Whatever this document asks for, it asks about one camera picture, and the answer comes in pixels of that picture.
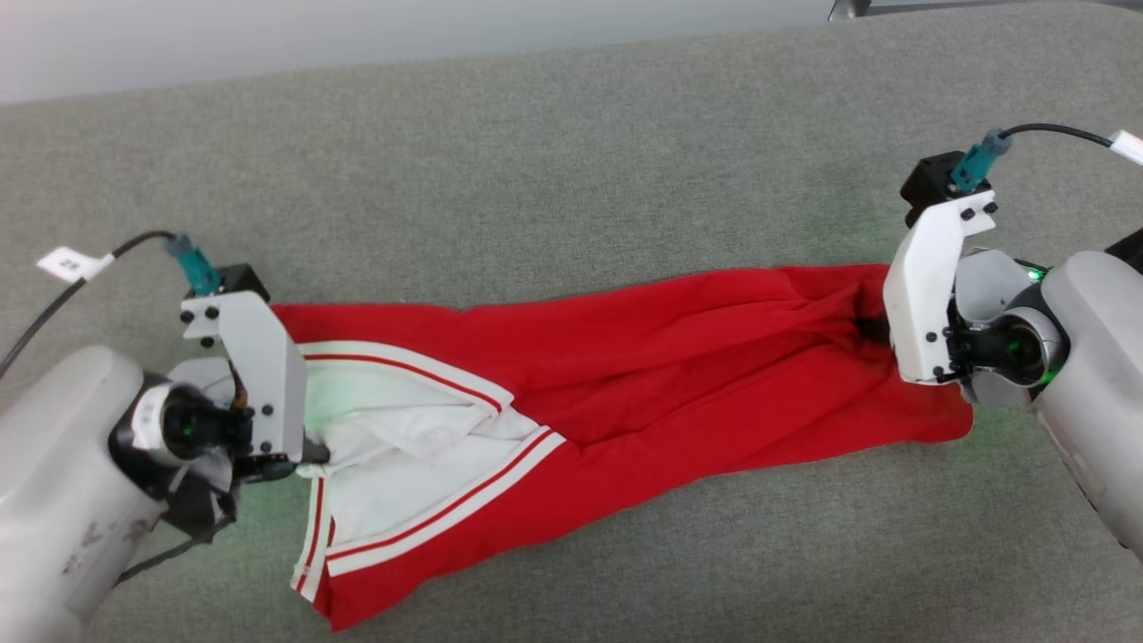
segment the red pants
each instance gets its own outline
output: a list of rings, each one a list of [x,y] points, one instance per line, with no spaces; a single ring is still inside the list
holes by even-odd
[[[889,347],[855,325],[882,312],[885,272],[882,265],[729,270],[463,312],[278,306],[303,352],[312,343],[371,343],[458,375],[441,376],[419,359],[397,364],[312,352],[311,359],[403,369],[491,416],[504,403],[538,426],[449,504],[383,542],[374,539],[379,545],[357,547],[390,553],[353,565],[337,564],[362,556],[352,546],[338,549],[342,519],[318,506],[338,479],[318,480],[299,592],[310,579],[307,597],[341,629],[429,578],[559,538],[704,476],[964,436],[972,410],[957,388],[904,384]],[[497,399],[487,383],[511,395]]]

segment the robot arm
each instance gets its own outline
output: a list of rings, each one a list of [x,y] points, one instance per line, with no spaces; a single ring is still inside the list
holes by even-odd
[[[218,272],[183,320],[229,360],[158,376],[89,347],[0,418],[0,452],[18,455],[0,469],[0,638],[78,641],[160,520],[209,541],[242,483],[328,460],[304,437],[305,363],[269,295],[248,266]]]
[[[1143,230],[1050,270],[1000,250],[961,257],[966,236],[994,225],[974,222],[997,209],[986,180],[952,179],[962,155],[922,160],[902,187],[911,228],[884,289],[901,377],[958,384],[975,404],[1024,404],[1143,557]]]

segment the black cable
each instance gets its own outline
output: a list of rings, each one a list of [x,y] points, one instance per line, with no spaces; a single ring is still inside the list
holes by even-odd
[[[142,243],[143,241],[155,238],[173,240],[175,238],[175,234],[163,230],[153,230],[151,232],[144,232],[137,236],[128,239],[127,242],[111,250],[111,255],[115,258],[119,258],[125,254],[127,254],[128,251],[130,251],[130,249],[134,248],[135,246]],[[71,286],[67,286],[67,289],[59,292],[59,296],[57,296],[55,300],[48,304],[48,306],[43,308],[43,312],[41,312],[32,321],[32,324],[29,325],[26,331],[24,331],[24,335],[21,336],[18,340],[16,340],[16,344],[14,344],[11,349],[8,351],[8,354],[5,355],[3,362],[0,362],[0,379],[3,379],[3,377],[8,373],[8,369],[10,369],[13,363],[16,362],[16,359],[19,357],[19,354],[23,353],[25,348],[27,348],[27,345],[29,343],[32,341],[32,338],[34,338],[35,335],[40,332],[40,329],[42,329],[43,325],[48,323],[48,319],[51,319],[51,315],[55,314],[61,307],[63,307],[63,305],[67,303],[67,299],[70,299],[75,292],[78,292],[79,289],[82,288],[85,284],[87,284],[87,279],[80,278]]]
[[[1055,131],[1057,134],[1066,134],[1069,136],[1074,136],[1077,138],[1082,138],[1085,140],[1090,140],[1104,147],[1111,146],[1111,140],[1100,136],[1098,134],[1092,134],[1084,129],[1078,129],[1074,127],[1068,127],[1066,124],[1055,124],[1053,122],[1026,122],[1024,124],[1017,124],[1016,127],[1009,127],[1000,132],[1001,138],[1007,138],[1013,134],[1020,134],[1021,131]]]
[[[150,569],[157,568],[177,556],[182,556],[197,545],[207,545],[213,542],[214,537],[218,536],[218,532],[238,522],[237,506],[232,496],[229,493],[219,493],[218,507],[223,511],[223,517],[215,523],[214,527],[181,545],[176,545],[175,547],[167,549],[162,554],[157,554],[142,563],[133,565],[127,571],[119,574],[119,580],[115,581],[115,585],[118,586],[127,582]]]

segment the green light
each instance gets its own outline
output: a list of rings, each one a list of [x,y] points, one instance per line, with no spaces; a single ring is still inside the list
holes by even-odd
[[[1056,376],[1058,375],[1060,375],[1060,369],[1048,371],[1047,373],[1044,375],[1042,378],[1040,378],[1040,384],[1047,386],[1049,383],[1052,383],[1052,380],[1055,380]]]

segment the gray fabric surface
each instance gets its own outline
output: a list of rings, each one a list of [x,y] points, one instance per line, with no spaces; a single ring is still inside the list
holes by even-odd
[[[1137,14],[1009,6],[6,107],[0,344],[61,288],[34,267],[46,250],[149,227],[191,231],[296,302],[470,305],[887,260],[917,159],[1031,120],[1143,131],[1141,42]],[[1143,223],[1140,169],[1087,143],[1022,136],[994,183],[982,242],[1044,263]],[[194,355],[182,291],[157,244],[125,258],[0,402],[88,344],[155,369]],[[305,503],[297,480],[248,489],[238,527],[121,588],[91,640],[1143,640],[1143,565],[1018,413],[956,444],[704,481],[341,636],[287,586]],[[160,529],[149,550],[177,540]]]

